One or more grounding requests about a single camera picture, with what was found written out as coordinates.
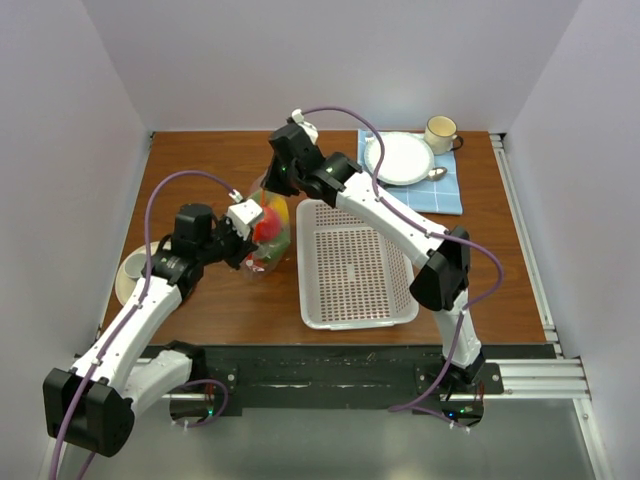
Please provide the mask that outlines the clear orange zip top bag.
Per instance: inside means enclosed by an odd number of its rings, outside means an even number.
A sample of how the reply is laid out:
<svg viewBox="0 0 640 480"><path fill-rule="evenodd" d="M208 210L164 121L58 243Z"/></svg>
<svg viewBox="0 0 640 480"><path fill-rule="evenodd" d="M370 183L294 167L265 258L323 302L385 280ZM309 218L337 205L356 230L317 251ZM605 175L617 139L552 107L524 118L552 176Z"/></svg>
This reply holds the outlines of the clear orange zip top bag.
<svg viewBox="0 0 640 480"><path fill-rule="evenodd" d="M249 199L263 209L263 219L256 225L252 241L258 249L242 263L249 279L264 277L273 271L291 245L289 207L286 197L262 188L266 176L263 172L251 185Z"/></svg>

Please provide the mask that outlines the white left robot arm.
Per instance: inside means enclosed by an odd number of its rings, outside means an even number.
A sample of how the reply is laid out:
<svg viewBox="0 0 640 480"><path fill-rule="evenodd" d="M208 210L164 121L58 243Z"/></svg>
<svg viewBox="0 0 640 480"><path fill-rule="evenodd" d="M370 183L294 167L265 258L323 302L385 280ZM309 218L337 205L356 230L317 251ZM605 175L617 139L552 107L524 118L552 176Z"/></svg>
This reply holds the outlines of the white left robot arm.
<svg viewBox="0 0 640 480"><path fill-rule="evenodd" d="M200 390L209 377L201 347L172 341L141 370L134 366L157 329L190 296L207 265L234 269L256 250L254 226L263 210L253 200L216 218L205 204L187 204L159 242L122 310L96 343L67 370L43 383L50 437L112 457L134 422L164 394Z"/></svg>

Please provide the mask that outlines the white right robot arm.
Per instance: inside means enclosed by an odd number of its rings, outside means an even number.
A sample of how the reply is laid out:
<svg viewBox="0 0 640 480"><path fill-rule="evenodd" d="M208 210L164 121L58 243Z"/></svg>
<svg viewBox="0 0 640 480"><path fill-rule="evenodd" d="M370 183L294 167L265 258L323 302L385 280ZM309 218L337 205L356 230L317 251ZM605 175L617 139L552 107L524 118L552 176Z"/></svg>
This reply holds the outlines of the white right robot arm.
<svg viewBox="0 0 640 480"><path fill-rule="evenodd" d="M418 269L409 291L433 313L449 361L446 382L456 392L469 392L480 382L484 363L469 308L469 233L427 220L379 187L345 154L323 155L296 123L273 132L268 142L273 156L263 188L284 196L304 193L358 218Z"/></svg>

